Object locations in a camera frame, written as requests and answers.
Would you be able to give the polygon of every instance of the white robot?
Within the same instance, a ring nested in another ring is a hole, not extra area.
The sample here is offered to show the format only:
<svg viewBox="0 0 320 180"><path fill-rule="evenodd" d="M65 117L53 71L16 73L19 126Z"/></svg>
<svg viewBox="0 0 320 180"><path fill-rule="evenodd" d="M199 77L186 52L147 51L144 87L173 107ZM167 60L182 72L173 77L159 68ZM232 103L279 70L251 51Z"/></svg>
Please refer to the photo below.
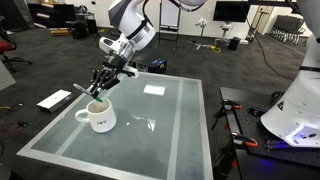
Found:
<svg viewBox="0 0 320 180"><path fill-rule="evenodd" d="M99 41L100 48L108 55L103 63L103 69L95 71L91 86L86 91L93 98L106 89L110 89L120 81L119 73L125 73L130 77L138 77L135 68L127 66L134 53L146 47L156 34L149 18L144 13L144 8L149 0L116 0L109 8L111 25L119 29L122 34L116 41L102 37ZM199 9L206 0L180 0L184 5L197 6L188 9L175 0L168 0L183 11L192 12ZM143 14L138 12L137 6L143 4Z"/></svg>
<svg viewBox="0 0 320 180"><path fill-rule="evenodd" d="M261 122L293 147L320 148L320 1L297 2L313 35L298 76Z"/></svg>
<svg viewBox="0 0 320 180"><path fill-rule="evenodd" d="M139 14L137 6L144 2L143 12L149 0L116 0L109 9L113 26L122 34L116 41L101 38L100 48L108 56L103 69L96 71L90 87L92 97L104 89L110 89L120 81L119 73L138 77L138 72L126 66L137 50L143 49L156 31L145 13ZM184 11L199 9L206 0L169 0ZM301 14L313 32L307 42L307 53L300 72L281 100L261 118L262 124L274 135L294 147L320 148L320 1L297 0Z"/></svg>

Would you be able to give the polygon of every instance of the white mug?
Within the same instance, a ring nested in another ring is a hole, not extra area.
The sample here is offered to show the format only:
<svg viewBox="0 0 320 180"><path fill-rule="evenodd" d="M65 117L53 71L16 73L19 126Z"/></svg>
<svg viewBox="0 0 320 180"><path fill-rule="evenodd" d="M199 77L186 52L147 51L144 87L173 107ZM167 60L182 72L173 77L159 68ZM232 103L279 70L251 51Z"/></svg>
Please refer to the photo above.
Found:
<svg viewBox="0 0 320 180"><path fill-rule="evenodd" d="M98 133L104 133L111 130L117 123L111 102L108 99L102 99L103 102L91 101L86 109L82 109L75 114L79 122L90 122L92 129Z"/></svg>

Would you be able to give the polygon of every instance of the box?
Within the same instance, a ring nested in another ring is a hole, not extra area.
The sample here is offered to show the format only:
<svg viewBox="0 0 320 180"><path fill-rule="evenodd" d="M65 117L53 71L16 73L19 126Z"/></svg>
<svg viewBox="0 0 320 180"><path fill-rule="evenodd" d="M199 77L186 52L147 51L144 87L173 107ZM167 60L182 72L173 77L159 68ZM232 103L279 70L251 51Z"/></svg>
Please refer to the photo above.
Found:
<svg viewBox="0 0 320 180"><path fill-rule="evenodd" d="M164 74L167 71L167 60L156 59L148 66L148 72L156 74Z"/></svg>
<svg viewBox="0 0 320 180"><path fill-rule="evenodd" d="M247 40L241 39L240 44L249 44L249 42Z"/></svg>
<svg viewBox="0 0 320 180"><path fill-rule="evenodd" d="M73 95L71 92L60 89L45 100L39 102L37 106L41 111L53 113L69 102L72 98Z"/></svg>
<svg viewBox="0 0 320 180"><path fill-rule="evenodd" d="M233 51L237 50L239 43L240 43L240 40L241 39L237 38L237 37L230 39L228 49L233 50Z"/></svg>

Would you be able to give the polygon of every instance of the white box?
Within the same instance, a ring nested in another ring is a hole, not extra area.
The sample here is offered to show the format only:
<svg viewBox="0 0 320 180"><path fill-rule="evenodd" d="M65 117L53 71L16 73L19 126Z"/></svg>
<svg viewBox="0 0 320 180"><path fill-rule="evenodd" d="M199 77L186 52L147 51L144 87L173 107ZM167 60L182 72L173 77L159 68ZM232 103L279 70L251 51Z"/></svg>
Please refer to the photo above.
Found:
<svg viewBox="0 0 320 180"><path fill-rule="evenodd" d="M39 102L37 106L41 111L53 113L69 102L72 98L73 96L71 92L60 89L45 100Z"/></svg>
<svg viewBox="0 0 320 180"><path fill-rule="evenodd" d="M143 93L163 96L165 90L166 87L147 84L143 90Z"/></svg>
<svg viewBox="0 0 320 180"><path fill-rule="evenodd" d="M249 44L247 40L241 39L239 44Z"/></svg>

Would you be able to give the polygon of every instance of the monitor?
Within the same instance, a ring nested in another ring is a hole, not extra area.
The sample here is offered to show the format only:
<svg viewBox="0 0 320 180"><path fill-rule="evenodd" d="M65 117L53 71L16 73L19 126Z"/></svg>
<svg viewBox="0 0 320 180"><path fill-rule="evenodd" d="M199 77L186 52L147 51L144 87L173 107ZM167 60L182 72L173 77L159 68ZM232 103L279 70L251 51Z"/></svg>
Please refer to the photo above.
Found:
<svg viewBox="0 0 320 180"><path fill-rule="evenodd" d="M246 22L249 9L250 5L248 2L217 1L213 20L228 22Z"/></svg>

